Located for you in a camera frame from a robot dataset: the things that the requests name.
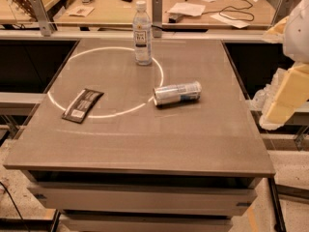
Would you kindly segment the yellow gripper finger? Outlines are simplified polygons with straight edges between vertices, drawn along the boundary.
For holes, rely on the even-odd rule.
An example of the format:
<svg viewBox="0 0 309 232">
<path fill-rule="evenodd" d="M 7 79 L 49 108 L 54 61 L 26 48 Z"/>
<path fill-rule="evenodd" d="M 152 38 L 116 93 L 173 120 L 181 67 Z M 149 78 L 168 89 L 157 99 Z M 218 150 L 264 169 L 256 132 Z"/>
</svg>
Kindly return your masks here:
<svg viewBox="0 0 309 232">
<path fill-rule="evenodd" d="M 287 70 L 278 68 L 262 108 L 259 124 L 265 130 L 282 127 L 309 99 L 309 65 L 296 62 Z"/>
</svg>

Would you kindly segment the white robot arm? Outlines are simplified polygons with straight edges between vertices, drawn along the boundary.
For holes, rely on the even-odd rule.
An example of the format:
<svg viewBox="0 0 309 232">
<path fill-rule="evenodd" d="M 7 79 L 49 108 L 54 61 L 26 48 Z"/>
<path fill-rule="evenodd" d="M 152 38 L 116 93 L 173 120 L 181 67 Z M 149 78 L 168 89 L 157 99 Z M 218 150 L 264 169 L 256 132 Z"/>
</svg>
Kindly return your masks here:
<svg viewBox="0 0 309 232">
<path fill-rule="evenodd" d="M 309 0 L 301 0 L 291 13 L 265 33 L 278 36 L 283 53 L 294 60 L 286 71 L 278 69 L 267 88 L 260 126 L 282 127 L 309 100 Z"/>
</svg>

